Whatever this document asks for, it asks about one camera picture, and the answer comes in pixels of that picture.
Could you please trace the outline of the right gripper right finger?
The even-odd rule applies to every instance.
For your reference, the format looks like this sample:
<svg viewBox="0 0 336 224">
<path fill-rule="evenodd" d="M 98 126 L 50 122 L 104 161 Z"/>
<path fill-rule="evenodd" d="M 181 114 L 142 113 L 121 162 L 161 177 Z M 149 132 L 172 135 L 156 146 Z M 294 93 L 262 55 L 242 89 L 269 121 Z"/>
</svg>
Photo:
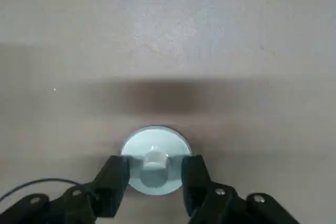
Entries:
<svg viewBox="0 0 336 224">
<path fill-rule="evenodd" d="M 181 180 L 189 223 L 298 223 L 270 195 L 243 199 L 233 187 L 212 181 L 201 155 L 183 158 Z"/>
</svg>

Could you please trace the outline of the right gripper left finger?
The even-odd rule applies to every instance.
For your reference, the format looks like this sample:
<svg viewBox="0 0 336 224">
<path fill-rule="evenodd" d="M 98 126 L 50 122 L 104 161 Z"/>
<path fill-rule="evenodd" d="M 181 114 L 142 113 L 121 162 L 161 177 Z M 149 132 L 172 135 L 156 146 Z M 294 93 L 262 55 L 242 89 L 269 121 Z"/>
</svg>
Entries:
<svg viewBox="0 0 336 224">
<path fill-rule="evenodd" d="M 3 196 L 38 183 L 70 184 L 59 198 L 46 194 L 30 194 L 1 213 L 1 223 L 95 223 L 98 218 L 113 218 L 121 204 L 130 179 L 130 163 L 126 157 L 112 155 L 88 183 L 64 178 L 43 178 L 15 187 Z"/>
</svg>

